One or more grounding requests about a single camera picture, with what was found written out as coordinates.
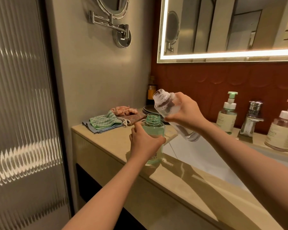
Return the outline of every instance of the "hand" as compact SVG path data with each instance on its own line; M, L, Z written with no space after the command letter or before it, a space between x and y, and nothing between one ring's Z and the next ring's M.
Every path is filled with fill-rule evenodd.
M153 138L148 135L141 123L134 124L129 135L131 141L130 158L141 160L144 164L157 152L166 139L163 136Z
M175 93L175 96L177 100L175 99L173 102L180 104L180 110L176 114L168 115L164 120L178 123L183 127L198 132L203 128L204 124L208 123L208 120L200 112L196 101L181 92Z

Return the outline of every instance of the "blue cloth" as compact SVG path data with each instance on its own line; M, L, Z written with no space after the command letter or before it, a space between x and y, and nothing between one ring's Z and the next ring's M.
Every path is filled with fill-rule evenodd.
M90 121L82 122L82 125L86 126L94 134L97 134L97 133L103 133L105 131L109 131L111 129L115 129L115 128L121 127L121 126L123 126L123 123L116 123L116 124L113 124L110 127L105 127L105 128L98 129L98 130L91 125Z

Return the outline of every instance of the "sink basin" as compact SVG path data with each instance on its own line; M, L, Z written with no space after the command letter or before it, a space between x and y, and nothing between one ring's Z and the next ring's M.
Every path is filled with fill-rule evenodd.
M273 153L261 147L254 146L252 148L288 167L288 156ZM163 152L244 190L248 190L203 137L196 142L189 142L178 135L163 147Z

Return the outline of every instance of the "green striped cloth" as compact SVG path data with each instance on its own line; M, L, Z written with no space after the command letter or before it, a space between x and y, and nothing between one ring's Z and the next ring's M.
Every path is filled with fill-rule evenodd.
M97 130L122 124L122 120L116 118L115 114L109 110L106 115L99 115L90 118L90 124Z

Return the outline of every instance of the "person's left arm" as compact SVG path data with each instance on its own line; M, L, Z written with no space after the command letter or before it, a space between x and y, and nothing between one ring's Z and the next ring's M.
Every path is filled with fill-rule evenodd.
M152 138L140 123L131 129L131 157L123 168L65 225L63 230L111 230L121 213L127 195L146 162L165 143Z

